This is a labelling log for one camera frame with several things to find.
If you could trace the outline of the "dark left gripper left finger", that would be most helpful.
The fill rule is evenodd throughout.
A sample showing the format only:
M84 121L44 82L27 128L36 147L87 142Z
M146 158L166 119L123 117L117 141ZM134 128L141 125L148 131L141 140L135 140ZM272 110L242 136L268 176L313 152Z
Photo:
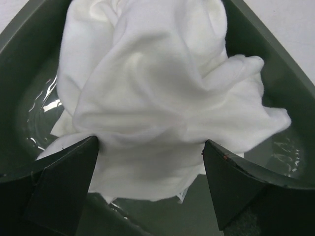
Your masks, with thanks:
M2 236L76 234L99 151L87 137L0 176Z

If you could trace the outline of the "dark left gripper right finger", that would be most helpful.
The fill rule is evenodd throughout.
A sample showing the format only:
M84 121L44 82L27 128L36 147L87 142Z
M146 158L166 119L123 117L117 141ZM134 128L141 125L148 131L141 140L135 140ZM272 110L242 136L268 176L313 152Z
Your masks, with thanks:
M219 230L226 236L313 236L315 187L207 140L202 152Z

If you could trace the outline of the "white t-shirt with robot print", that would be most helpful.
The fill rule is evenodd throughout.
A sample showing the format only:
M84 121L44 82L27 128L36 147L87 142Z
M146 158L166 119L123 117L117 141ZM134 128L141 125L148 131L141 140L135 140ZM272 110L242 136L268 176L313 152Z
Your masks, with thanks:
M263 59L229 57L220 0L74 0L57 73L64 111L40 155L90 135L100 150L89 186L115 198L179 196L205 172L204 143L244 154L287 129L262 105Z

